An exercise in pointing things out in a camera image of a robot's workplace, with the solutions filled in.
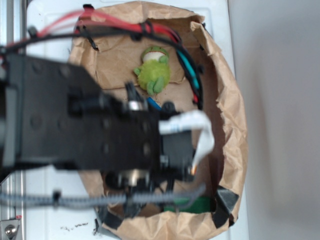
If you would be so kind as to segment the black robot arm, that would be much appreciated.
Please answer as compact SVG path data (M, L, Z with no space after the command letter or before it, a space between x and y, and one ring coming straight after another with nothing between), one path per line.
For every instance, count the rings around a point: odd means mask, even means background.
M190 182L193 126L180 113L158 110L126 85L129 100L105 93L81 66L8 54L0 67L0 169L6 174L53 166L98 171L116 190L94 197L9 194L1 203L30 207L172 204L176 180Z

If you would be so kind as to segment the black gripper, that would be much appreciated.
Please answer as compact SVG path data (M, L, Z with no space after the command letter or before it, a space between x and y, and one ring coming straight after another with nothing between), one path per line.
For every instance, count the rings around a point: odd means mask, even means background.
M112 169L105 173L109 189L128 195L172 192L176 180L191 181L189 172L194 157L191 130L160 133L160 121L181 114L167 101L163 106L143 102L130 109L117 104L108 110L108 129L115 147Z

